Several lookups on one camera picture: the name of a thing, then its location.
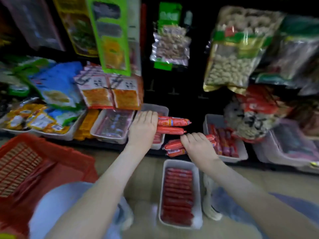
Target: hand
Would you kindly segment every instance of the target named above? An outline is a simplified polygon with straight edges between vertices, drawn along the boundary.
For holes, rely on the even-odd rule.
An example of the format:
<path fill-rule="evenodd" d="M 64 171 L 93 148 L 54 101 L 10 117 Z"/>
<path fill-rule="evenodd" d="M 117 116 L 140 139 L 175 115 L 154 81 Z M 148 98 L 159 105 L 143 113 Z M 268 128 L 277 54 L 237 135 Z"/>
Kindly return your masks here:
<path fill-rule="evenodd" d="M 140 112 L 130 126 L 127 146 L 143 153 L 144 156 L 153 144 L 157 123 L 157 112 Z"/>
<path fill-rule="evenodd" d="M 200 132 L 181 135 L 181 143 L 191 161 L 204 172 L 211 167 L 213 160 L 220 160 L 211 142 Z"/>

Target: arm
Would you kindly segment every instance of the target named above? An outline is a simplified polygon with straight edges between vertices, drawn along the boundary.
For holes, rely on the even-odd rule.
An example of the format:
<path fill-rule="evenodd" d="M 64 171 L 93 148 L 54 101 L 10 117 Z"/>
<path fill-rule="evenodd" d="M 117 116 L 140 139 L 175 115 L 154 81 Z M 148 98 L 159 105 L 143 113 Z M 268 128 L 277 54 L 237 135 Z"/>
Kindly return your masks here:
<path fill-rule="evenodd" d="M 151 148 L 156 112 L 141 112 L 129 133 L 129 142 L 95 185 L 54 225 L 46 239 L 100 239 L 106 233 L 127 181 Z"/>
<path fill-rule="evenodd" d="M 182 135 L 181 142 L 197 167 L 222 186 L 270 238 L 318 238 L 319 229 L 307 217 L 225 165 L 202 133 Z"/>

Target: tray of sausages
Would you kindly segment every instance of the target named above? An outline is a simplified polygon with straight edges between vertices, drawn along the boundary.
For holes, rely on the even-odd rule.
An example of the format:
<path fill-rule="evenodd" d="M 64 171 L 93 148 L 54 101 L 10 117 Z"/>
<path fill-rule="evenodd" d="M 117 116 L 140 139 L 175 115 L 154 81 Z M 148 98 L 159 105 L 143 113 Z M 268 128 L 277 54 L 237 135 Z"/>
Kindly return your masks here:
<path fill-rule="evenodd" d="M 159 220 L 180 229 L 200 229 L 203 224 L 198 168 L 191 162 L 164 162 Z"/>

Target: white sneaker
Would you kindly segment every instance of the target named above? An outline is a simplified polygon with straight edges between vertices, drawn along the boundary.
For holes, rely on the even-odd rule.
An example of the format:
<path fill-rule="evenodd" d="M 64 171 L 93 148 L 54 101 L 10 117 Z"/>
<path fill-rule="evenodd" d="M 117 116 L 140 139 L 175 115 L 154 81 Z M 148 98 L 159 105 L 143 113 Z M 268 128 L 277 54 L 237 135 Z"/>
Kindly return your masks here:
<path fill-rule="evenodd" d="M 124 211 L 124 221 L 121 223 L 121 231 L 125 231 L 131 227 L 134 221 L 134 214 L 127 203 L 126 199 L 122 196 L 119 205 Z"/>
<path fill-rule="evenodd" d="M 223 215 L 219 212 L 217 212 L 211 205 L 211 197 L 212 193 L 215 189 L 218 188 L 218 184 L 216 184 L 210 177 L 207 176 L 207 174 L 204 173 L 203 176 L 203 183 L 206 189 L 206 193 L 203 199 L 203 211 L 204 214 L 214 220 L 214 221 L 220 221 Z"/>

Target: shopping basket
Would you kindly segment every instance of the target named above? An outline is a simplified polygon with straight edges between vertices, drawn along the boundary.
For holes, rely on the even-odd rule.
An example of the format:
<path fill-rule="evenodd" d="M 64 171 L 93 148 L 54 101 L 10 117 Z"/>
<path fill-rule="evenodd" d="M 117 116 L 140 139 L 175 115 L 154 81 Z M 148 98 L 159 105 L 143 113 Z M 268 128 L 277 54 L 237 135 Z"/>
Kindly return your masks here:
<path fill-rule="evenodd" d="M 66 183 L 94 183 L 94 162 L 93 157 L 31 134 L 9 140 L 0 148 L 0 231 L 28 236 L 39 200 Z"/>

